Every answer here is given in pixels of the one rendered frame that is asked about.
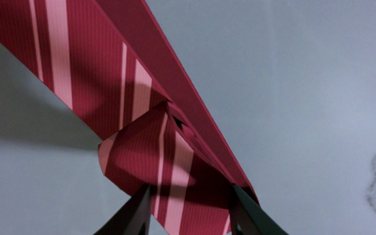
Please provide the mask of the red striped necktie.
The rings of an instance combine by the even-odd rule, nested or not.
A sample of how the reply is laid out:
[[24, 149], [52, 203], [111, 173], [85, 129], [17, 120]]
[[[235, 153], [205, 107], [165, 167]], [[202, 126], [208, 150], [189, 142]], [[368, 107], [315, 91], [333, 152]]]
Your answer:
[[106, 178], [150, 184], [168, 235], [231, 232], [231, 185], [260, 206], [145, 0], [0, 0], [0, 43], [104, 141]]

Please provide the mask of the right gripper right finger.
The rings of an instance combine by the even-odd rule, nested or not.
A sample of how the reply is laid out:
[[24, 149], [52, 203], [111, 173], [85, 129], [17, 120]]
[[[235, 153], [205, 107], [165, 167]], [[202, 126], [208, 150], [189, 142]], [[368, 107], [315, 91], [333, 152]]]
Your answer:
[[228, 212], [232, 235], [290, 235], [238, 185], [231, 185]]

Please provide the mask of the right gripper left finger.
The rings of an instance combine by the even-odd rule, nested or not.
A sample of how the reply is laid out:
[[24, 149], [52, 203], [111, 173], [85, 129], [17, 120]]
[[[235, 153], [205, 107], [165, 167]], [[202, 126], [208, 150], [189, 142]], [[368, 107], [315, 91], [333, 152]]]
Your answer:
[[144, 184], [93, 235], [149, 235], [151, 187]]

